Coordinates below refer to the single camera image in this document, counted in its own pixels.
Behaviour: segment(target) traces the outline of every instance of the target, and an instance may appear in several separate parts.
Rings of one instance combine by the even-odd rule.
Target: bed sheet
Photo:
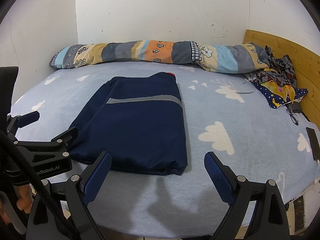
[[[284,203],[320,174],[313,160],[302,114],[296,126],[285,107],[271,109],[264,96],[239,74],[203,71],[191,65],[112,62],[58,70],[23,95],[12,114],[38,110],[39,121],[17,132],[19,140],[50,141],[65,131],[95,91],[114,76],[176,75],[187,137],[188,166],[181,176],[110,171],[89,209],[98,225],[154,238],[212,234],[224,217],[223,203],[205,168],[204,155],[214,151],[237,175],[265,183],[274,179]],[[84,164],[55,176],[64,181]],[[253,203],[243,225],[250,222]]]

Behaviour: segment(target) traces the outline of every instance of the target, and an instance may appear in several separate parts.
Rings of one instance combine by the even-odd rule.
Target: white wall
[[[0,66],[19,66],[15,102],[56,69],[52,56],[77,44],[75,0],[17,0],[0,25]]]
[[[253,29],[320,55],[320,33],[299,0],[76,0],[76,17],[83,44],[154,39],[234,45]]]
[[[251,0],[249,29],[271,33],[320,55],[320,32],[299,0]]]
[[[249,0],[76,0],[79,43],[241,43]]]

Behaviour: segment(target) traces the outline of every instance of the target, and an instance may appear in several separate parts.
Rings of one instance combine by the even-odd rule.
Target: wooden headboard
[[[297,76],[298,88],[307,88],[308,94],[301,102],[303,112],[320,129],[320,56],[292,41],[252,30],[245,32],[244,43],[253,42],[272,49],[281,58],[288,54]]]

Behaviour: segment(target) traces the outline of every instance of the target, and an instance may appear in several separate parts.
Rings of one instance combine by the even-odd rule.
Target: folded navy blue garment
[[[102,151],[111,170],[181,175],[188,165],[183,109],[175,76],[114,77],[90,98],[71,126],[73,160],[92,164]]]

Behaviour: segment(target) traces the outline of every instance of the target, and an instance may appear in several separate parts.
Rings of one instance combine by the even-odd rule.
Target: black cable
[[[48,207],[51,213],[56,218],[57,222],[71,235],[73,240],[80,240],[80,234],[76,228],[65,218],[63,212],[59,209],[58,205],[51,198],[50,194],[42,184],[40,178],[35,173],[27,159],[18,150],[18,148],[10,141],[6,134],[0,130],[0,145],[5,153],[16,163],[24,176],[33,185],[44,204]]]

